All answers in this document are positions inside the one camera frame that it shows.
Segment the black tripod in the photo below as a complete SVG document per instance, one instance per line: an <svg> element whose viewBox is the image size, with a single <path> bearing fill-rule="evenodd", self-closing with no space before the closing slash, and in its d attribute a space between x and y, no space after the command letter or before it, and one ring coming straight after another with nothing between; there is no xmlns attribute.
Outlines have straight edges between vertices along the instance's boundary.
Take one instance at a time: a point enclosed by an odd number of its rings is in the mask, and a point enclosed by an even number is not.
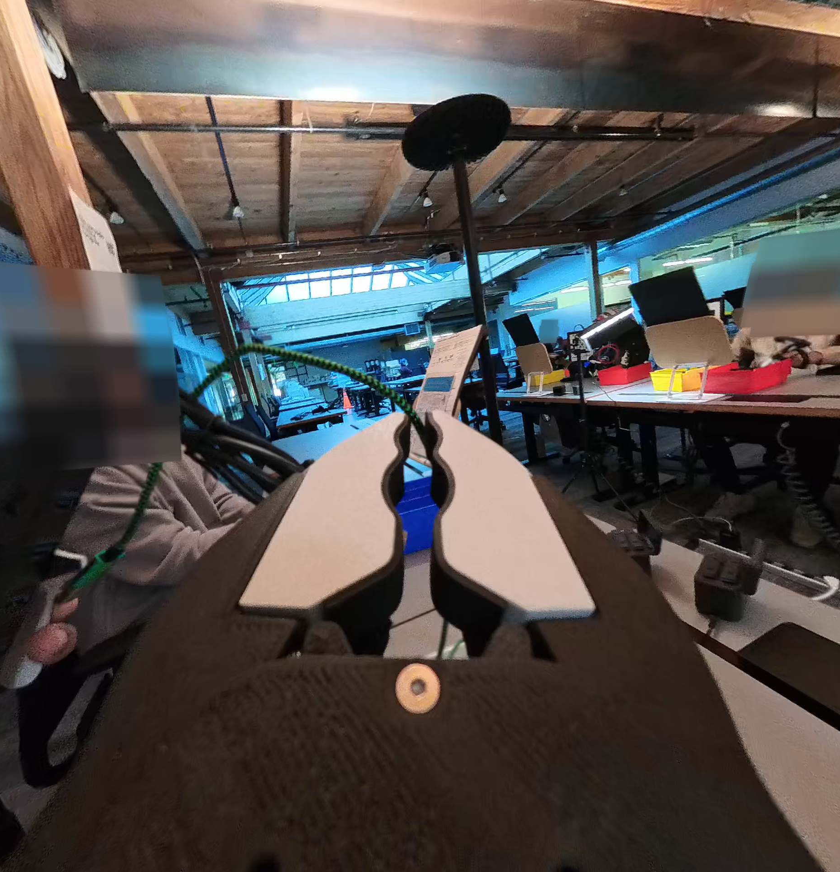
<svg viewBox="0 0 840 872"><path fill-rule="evenodd" d="M568 494L578 479L585 475L593 485L592 498L595 501L600 503L613 500L622 503L622 496L613 487L606 474L602 450L604 446L601 445L598 438L594 435L595 430L589 420L588 396L585 391L585 370L588 352L578 332L569 333L567 343L569 363L570 365L576 365L580 460L578 471L562 487L561 492L563 495Z"/></svg>

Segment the wooden post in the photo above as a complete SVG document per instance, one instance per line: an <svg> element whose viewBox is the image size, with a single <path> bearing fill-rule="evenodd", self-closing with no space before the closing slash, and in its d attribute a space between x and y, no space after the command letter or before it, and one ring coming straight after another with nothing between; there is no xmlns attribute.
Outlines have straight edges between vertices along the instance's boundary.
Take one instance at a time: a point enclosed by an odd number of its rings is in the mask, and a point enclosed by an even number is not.
<svg viewBox="0 0 840 872"><path fill-rule="evenodd" d="M89 193L22 1L0 1L0 169L34 262L89 269L69 188L91 205Z"/></svg>

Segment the blue plastic bin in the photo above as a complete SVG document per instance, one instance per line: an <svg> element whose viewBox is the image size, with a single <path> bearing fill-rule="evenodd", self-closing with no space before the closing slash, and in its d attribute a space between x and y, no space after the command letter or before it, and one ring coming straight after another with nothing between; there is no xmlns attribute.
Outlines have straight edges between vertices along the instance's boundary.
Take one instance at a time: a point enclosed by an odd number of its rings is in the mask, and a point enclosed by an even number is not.
<svg viewBox="0 0 840 872"><path fill-rule="evenodd" d="M433 541L438 507L431 496L431 477L406 481L396 507L404 529L404 554L428 550Z"/></svg>

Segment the white paper sheet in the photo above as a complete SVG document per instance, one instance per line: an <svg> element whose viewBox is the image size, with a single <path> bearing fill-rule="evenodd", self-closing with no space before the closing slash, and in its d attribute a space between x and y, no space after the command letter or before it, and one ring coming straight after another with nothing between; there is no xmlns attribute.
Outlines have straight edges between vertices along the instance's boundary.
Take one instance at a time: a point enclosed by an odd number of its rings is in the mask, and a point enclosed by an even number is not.
<svg viewBox="0 0 840 872"><path fill-rule="evenodd" d="M69 188L69 196L77 216L89 269L122 273L118 247L108 221L71 188Z"/></svg>

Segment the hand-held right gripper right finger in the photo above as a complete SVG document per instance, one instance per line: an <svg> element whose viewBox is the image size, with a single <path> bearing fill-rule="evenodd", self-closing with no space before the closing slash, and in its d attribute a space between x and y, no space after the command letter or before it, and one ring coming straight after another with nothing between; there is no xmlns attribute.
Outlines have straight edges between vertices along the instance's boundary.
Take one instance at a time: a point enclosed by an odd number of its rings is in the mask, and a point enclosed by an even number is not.
<svg viewBox="0 0 840 872"><path fill-rule="evenodd" d="M596 604L527 468L502 446L442 411L425 419L438 507L430 595L482 655L508 624L585 619Z"/></svg>

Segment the tan board on stand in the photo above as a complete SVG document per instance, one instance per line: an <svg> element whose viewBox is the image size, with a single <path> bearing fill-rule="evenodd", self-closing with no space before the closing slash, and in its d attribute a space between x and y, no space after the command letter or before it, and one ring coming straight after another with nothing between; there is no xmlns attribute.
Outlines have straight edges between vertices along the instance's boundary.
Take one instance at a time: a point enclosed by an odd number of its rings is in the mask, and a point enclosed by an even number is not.
<svg viewBox="0 0 840 872"><path fill-rule="evenodd" d="M659 368L729 365L734 356L723 323L712 315L648 326L645 337Z"/></svg>

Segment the black monitor panel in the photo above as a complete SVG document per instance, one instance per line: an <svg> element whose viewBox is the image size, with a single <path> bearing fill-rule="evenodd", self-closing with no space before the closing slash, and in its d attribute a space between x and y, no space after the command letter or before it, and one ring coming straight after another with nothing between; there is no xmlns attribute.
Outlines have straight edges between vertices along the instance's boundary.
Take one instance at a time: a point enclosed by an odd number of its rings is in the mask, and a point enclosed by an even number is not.
<svg viewBox="0 0 840 872"><path fill-rule="evenodd" d="M633 282L629 292L647 328L711 314L692 266Z"/></svg>

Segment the person's left hand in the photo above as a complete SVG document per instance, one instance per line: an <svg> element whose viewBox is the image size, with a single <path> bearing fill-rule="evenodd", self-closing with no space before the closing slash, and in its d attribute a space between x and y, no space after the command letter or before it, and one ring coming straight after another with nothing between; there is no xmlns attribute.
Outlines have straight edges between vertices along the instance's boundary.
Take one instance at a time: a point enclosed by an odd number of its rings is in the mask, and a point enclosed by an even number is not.
<svg viewBox="0 0 840 872"><path fill-rule="evenodd" d="M52 608L49 621L26 642L25 656L29 660L47 666L65 659L75 649L77 628L71 618L78 603L75 598Z"/></svg>

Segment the yellow plastic bin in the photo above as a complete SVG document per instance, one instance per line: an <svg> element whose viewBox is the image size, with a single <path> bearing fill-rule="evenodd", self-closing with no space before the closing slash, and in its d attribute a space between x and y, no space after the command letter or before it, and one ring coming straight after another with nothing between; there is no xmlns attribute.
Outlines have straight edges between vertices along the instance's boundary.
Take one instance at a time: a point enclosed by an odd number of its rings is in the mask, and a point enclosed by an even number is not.
<svg viewBox="0 0 840 872"><path fill-rule="evenodd" d="M650 380L655 391L665 394L700 392L704 373L703 367L656 369L650 373Z"/></svg>

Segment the light grey desk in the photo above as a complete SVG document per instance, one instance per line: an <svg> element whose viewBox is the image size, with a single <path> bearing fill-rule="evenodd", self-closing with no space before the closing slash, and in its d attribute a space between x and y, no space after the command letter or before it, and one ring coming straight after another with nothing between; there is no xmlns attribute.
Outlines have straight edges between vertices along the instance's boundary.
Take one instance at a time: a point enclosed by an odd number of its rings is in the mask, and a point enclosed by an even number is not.
<svg viewBox="0 0 840 872"><path fill-rule="evenodd" d="M585 619L434 666L262 645L222 732L278 870L840 870L840 732L716 649L546 481Z"/></svg>

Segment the person's left forearm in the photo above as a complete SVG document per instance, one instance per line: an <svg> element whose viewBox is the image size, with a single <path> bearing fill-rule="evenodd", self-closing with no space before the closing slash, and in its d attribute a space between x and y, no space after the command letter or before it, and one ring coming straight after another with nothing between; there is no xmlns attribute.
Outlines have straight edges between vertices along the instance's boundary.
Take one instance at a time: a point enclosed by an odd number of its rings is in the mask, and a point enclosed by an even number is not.
<svg viewBox="0 0 840 872"><path fill-rule="evenodd" d="M117 543L147 474L147 465L95 469L65 529L63 549L92 558ZM200 557L253 509L186 455L166 462L124 556L81 595L69 619L77 653L149 620Z"/></svg>

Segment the black flat pad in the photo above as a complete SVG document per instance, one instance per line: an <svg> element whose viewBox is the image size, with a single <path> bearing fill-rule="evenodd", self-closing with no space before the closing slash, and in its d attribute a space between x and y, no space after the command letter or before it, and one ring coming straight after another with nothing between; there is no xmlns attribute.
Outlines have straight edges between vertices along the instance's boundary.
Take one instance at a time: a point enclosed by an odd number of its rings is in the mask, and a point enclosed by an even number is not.
<svg viewBox="0 0 840 872"><path fill-rule="evenodd" d="M793 623L738 651L740 663L772 690L840 732L840 644Z"/></svg>

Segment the neighbouring desk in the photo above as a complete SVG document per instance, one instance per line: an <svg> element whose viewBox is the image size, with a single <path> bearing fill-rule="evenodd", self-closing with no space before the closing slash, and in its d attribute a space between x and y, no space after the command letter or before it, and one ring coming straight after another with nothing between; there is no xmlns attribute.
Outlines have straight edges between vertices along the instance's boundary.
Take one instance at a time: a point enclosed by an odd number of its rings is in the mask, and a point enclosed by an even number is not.
<svg viewBox="0 0 840 872"><path fill-rule="evenodd" d="M499 407L510 411L563 411L578 408L578 385L566 381L556 393L552 386L528 390L501 390ZM823 417L840 420L840 373L799 371L783 384L747 395L701 392L665 394L648 379L626 386L601 387L585 380L588 410L648 411L658 413L719 412L783 417Z"/></svg>

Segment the cardboard instruction board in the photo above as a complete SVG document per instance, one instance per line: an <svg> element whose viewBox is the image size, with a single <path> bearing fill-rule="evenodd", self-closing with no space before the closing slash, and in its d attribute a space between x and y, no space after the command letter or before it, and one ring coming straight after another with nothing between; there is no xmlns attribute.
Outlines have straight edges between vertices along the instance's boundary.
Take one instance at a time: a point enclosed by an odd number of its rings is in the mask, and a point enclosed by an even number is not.
<svg viewBox="0 0 840 872"><path fill-rule="evenodd" d="M482 325L440 337L434 347L420 392L414 402L416 414L424 420L428 413L458 413L460 393L485 338Z"/></svg>

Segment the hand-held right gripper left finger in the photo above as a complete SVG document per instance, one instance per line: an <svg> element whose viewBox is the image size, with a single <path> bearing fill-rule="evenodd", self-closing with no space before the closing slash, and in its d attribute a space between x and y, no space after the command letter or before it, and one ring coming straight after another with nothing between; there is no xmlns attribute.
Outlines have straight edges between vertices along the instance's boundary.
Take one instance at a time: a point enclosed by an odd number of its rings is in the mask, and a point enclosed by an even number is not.
<svg viewBox="0 0 840 872"><path fill-rule="evenodd" d="M383 653L404 594L410 417L393 413L301 476L238 601L253 615L341 628L355 653Z"/></svg>

